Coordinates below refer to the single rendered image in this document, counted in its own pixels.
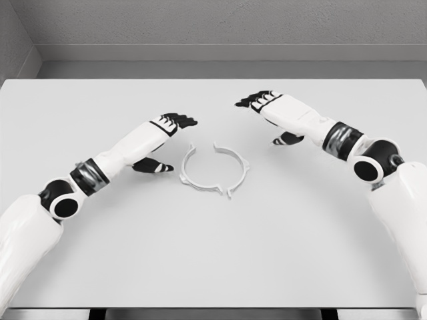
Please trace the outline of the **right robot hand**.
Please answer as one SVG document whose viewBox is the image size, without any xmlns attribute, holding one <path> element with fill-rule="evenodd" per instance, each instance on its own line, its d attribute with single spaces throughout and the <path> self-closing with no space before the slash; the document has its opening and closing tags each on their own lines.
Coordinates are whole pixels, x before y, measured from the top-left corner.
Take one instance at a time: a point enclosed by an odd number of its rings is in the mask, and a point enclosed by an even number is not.
<svg viewBox="0 0 427 320">
<path fill-rule="evenodd" d="M 321 146 L 334 124 L 305 103 L 275 91 L 260 91 L 240 99 L 235 106 L 260 114 L 269 123 L 284 130 L 274 145 L 293 145 L 308 137 Z"/>
</svg>

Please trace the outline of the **white pipe clamp half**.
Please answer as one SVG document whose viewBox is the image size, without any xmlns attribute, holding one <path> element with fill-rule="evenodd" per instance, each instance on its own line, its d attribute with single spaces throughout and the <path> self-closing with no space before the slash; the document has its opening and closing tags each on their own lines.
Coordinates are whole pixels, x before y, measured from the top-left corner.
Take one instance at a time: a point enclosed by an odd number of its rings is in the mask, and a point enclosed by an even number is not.
<svg viewBox="0 0 427 320">
<path fill-rule="evenodd" d="M 217 143 L 213 143 L 213 148 L 215 149 L 216 153 L 227 154 L 227 155 L 233 157 L 234 159 L 236 159 L 242 168 L 242 176 L 240 177 L 240 179 L 236 183 L 234 183 L 232 186 L 227 188 L 226 194 L 228 196 L 228 199 L 231 200 L 234 192 L 244 182 L 244 180 L 248 174 L 248 171 L 250 170 L 250 163 L 246 159 L 244 159 L 237 151 L 235 151 L 233 149 L 230 149 L 227 147 L 220 147 Z"/>
<path fill-rule="evenodd" d="M 220 185 L 216 184 L 216 185 L 201 185 L 199 183 L 196 183 L 195 181 L 193 181 L 187 174 L 186 172 L 186 165 L 187 162 L 189 160 L 189 158 L 196 152 L 196 147 L 190 143 L 189 144 L 189 150 L 187 151 L 187 153 L 184 155 L 184 158 L 181 162 L 181 172 L 179 174 L 179 179 L 180 181 L 187 186 L 190 186 L 192 188 L 194 188 L 197 191 L 206 191 L 206 192 L 216 192 L 219 193 L 220 195 L 223 195 L 223 189 L 221 188 Z"/>
</svg>

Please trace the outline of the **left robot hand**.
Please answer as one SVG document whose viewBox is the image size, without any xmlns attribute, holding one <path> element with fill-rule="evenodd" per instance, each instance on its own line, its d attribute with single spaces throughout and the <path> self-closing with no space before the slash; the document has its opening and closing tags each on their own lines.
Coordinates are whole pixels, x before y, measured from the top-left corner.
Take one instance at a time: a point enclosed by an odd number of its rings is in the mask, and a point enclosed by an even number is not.
<svg viewBox="0 0 427 320">
<path fill-rule="evenodd" d="M 178 113 L 166 113 L 143 123 L 134 132 L 133 137 L 137 142 L 136 150 L 130 153 L 130 163 L 132 169 L 141 173 L 163 173 L 173 171 L 172 165 L 161 163 L 148 157 L 149 153 L 159 149 L 170 137 L 175 135 L 180 129 L 197 125 L 193 117 L 180 115 Z"/>
</svg>

